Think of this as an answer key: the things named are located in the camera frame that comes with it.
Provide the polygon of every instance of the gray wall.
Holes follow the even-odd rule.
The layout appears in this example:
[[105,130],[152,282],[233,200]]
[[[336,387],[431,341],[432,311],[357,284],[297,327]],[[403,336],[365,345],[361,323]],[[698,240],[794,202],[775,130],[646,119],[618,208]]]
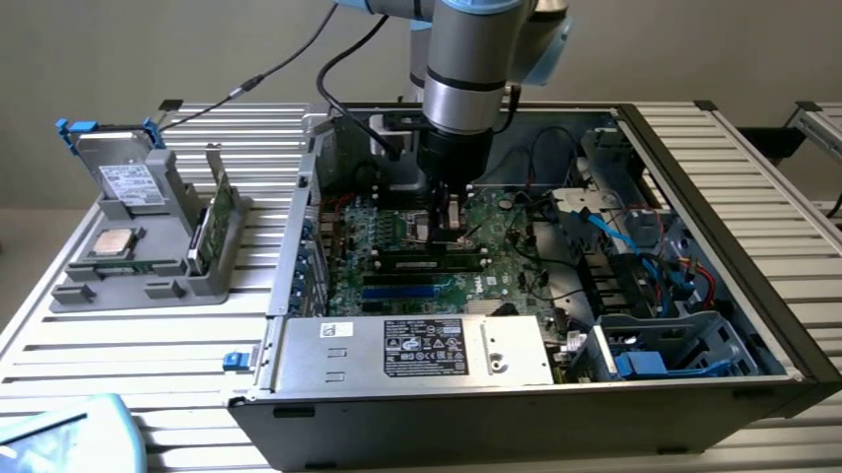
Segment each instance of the gray wall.
[[[209,101],[297,47],[328,0],[5,0],[0,14],[0,202],[79,208],[93,198],[64,152],[59,117],[137,122],[161,99]],[[570,0],[576,30],[534,100],[711,99],[744,124],[778,124],[792,101],[842,101],[838,0]],[[373,19],[343,11],[300,62],[251,101],[313,101],[321,64]],[[344,100],[391,100],[407,77],[393,21],[335,69]],[[830,198],[842,170],[811,155]]]

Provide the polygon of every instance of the motherboard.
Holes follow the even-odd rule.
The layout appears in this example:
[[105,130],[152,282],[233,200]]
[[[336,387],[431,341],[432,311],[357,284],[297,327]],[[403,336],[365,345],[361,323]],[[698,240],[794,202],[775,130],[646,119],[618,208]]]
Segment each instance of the motherboard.
[[377,204],[348,196],[327,202],[329,316],[532,314],[552,326],[558,313],[536,264],[507,238],[527,233],[514,192],[486,188],[470,197],[466,237],[437,253],[425,249],[427,212]]

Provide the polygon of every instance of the blue cable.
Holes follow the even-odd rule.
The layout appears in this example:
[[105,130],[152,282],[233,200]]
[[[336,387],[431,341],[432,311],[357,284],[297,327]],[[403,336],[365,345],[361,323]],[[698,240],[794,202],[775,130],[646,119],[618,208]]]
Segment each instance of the blue cable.
[[[571,212],[571,215],[574,217],[578,217],[580,214],[579,214],[579,212],[574,211],[574,212]],[[622,240],[626,243],[626,245],[628,245],[631,250],[634,251],[634,254],[636,254],[636,255],[640,254],[640,250],[636,247],[636,243],[634,242],[634,240],[628,236],[626,236],[620,232],[618,232],[615,229],[612,229],[603,219],[600,219],[596,215],[591,214],[591,215],[588,215],[588,222],[591,222],[603,232],[606,232],[607,235],[610,235],[611,237],[615,237],[619,240]],[[652,275],[652,278],[655,278],[655,281],[658,281],[660,279],[660,274],[658,273],[658,268],[655,268],[655,266],[652,265],[652,263],[647,259],[643,259],[643,268]],[[668,308],[670,308],[670,295],[664,294],[664,295],[662,295],[662,301],[660,301],[660,316],[662,317],[667,316]]]

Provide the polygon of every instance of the robotic arm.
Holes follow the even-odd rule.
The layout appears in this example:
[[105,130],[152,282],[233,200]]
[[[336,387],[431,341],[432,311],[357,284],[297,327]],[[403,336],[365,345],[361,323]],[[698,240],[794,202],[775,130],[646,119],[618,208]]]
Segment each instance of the robotic arm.
[[411,80],[423,88],[419,167],[431,217],[451,231],[452,202],[484,172],[507,83],[543,85],[567,30],[564,0],[333,0],[413,21]]

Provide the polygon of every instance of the warning label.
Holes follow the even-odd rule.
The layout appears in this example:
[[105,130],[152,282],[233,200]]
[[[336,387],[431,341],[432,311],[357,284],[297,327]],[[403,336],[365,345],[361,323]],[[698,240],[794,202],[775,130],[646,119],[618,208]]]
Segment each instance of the warning label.
[[462,319],[385,320],[383,371],[388,377],[468,373]]
[[100,166],[100,172],[125,205],[163,204],[163,195],[145,166]]

